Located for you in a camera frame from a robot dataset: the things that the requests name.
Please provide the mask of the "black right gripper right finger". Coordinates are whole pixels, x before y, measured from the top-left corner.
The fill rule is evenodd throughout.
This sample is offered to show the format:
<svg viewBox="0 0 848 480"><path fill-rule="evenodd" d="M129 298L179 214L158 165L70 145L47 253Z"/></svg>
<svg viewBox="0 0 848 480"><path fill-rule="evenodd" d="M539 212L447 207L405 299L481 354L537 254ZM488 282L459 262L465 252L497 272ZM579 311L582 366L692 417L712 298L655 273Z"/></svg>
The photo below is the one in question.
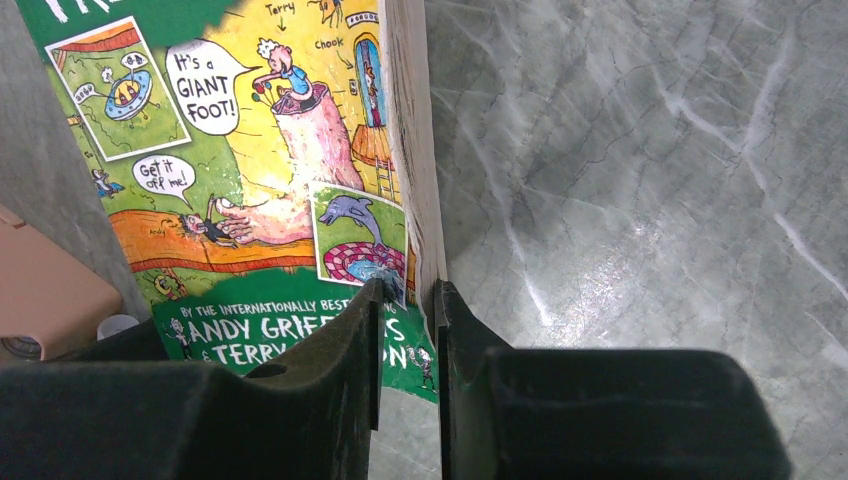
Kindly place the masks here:
<svg viewBox="0 0 848 480"><path fill-rule="evenodd" d="M687 349L516 348L434 290L446 479L788 479L749 375Z"/></svg>

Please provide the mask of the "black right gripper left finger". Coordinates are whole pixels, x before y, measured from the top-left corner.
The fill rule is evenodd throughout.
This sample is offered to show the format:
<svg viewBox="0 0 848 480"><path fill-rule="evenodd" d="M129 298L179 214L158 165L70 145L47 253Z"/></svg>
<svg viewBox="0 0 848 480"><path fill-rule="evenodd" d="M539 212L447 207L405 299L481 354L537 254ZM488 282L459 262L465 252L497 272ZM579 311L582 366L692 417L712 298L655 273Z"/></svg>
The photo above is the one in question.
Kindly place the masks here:
<svg viewBox="0 0 848 480"><path fill-rule="evenodd" d="M1 370L5 479L364 479L379 424L381 281L245 376L166 360L151 324Z"/></svg>

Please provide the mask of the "green treehouse paperback book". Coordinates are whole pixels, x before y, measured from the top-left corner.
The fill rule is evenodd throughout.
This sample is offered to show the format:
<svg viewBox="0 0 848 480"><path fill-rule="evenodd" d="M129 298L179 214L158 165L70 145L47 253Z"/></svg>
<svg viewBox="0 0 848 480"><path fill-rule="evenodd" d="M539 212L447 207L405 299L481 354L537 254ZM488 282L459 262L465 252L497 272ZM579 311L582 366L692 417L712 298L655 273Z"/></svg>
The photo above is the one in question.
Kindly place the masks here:
<svg viewBox="0 0 848 480"><path fill-rule="evenodd" d="M438 399L446 269L421 1L21 1L148 303L153 348L245 374L378 278L386 387Z"/></svg>

